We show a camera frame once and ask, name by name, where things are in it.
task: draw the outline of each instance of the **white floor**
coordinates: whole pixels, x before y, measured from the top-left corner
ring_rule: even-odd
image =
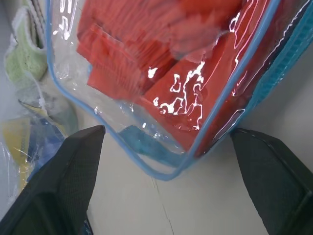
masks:
[[[242,123],[280,138],[311,171],[312,55],[313,46]],[[81,128],[97,125],[78,107],[77,113]],[[96,235],[267,234],[229,138],[177,179],[161,182],[144,174],[106,135],[88,215]]]

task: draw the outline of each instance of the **light green fabric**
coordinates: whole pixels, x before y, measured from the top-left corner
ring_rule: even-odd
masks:
[[[5,70],[8,78],[18,88],[27,87],[32,81],[25,76],[30,72],[40,80],[47,69],[46,50],[37,33],[33,12],[23,6],[13,20],[14,36],[5,56]]]

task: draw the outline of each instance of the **transparent vinyl bag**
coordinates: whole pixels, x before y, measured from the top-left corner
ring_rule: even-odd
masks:
[[[21,13],[26,12],[26,7],[21,7],[15,19],[25,17]],[[1,3],[0,20],[1,220],[29,179],[55,155],[63,140],[78,130],[78,121],[68,101],[52,89],[53,84],[34,78],[34,71],[39,70],[25,69],[23,59],[33,55],[27,50],[32,44],[20,36],[26,35],[30,22],[19,21],[17,26],[14,20],[10,26]],[[14,57],[22,58],[24,64],[10,59]]]
[[[231,131],[312,40],[311,0],[48,0],[46,13],[55,85],[165,181]]]

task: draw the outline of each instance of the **plastic wrap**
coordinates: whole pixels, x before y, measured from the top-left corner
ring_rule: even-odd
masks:
[[[311,4],[49,0],[49,70],[136,164],[170,180],[283,78],[311,42]]]
[[[27,70],[15,72],[22,66],[6,60],[18,43],[18,49],[26,48],[5,16],[0,6],[0,220],[30,177],[55,155],[64,138],[78,130],[75,111],[51,89],[53,84],[36,81]],[[14,40],[16,47],[11,47]],[[10,75],[16,80],[9,79],[7,65],[14,68]]]

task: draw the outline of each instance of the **red cloth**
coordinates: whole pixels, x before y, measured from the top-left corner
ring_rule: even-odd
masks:
[[[277,24],[271,25],[209,128],[198,155],[247,105],[267,68],[263,62],[282,37],[290,15],[295,15],[294,2],[282,0]],[[88,0],[79,23],[77,49],[93,65],[88,85],[114,99],[143,106],[188,150],[244,55],[268,3]],[[154,76],[149,76],[154,68]]]

